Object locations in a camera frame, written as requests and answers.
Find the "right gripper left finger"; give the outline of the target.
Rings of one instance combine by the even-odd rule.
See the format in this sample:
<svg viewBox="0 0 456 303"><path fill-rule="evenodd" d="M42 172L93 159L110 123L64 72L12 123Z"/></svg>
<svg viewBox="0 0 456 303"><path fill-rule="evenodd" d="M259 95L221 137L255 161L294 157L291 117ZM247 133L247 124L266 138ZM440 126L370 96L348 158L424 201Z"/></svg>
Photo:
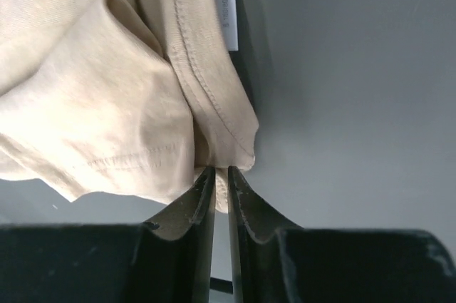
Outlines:
<svg viewBox="0 0 456 303"><path fill-rule="evenodd" d="M1 227L3 302L207 302L215 170L150 219Z"/></svg>

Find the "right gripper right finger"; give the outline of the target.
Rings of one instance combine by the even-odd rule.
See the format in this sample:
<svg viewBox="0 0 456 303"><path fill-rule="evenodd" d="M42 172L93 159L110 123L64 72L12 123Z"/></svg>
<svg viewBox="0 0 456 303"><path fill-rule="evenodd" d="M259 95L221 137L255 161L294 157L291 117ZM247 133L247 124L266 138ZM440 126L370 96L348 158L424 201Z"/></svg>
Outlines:
<svg viewBox="0 0 456 303"><path fill-rule="evenodd" d="M308 229L228 170L236 302L453 302L455 263L423 230Z"/></svg>

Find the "beige t shirt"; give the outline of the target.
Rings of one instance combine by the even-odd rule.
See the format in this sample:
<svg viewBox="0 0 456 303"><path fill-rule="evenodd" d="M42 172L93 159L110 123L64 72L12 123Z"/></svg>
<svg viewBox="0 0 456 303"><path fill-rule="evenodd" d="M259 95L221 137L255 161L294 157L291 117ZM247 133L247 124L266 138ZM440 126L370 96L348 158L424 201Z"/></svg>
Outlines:
<svg viewBox="0 0 456 303"><path fill-rule="evenodd" d="M254 165L217 0L1 0L1 178L168 204Z"/></svg>

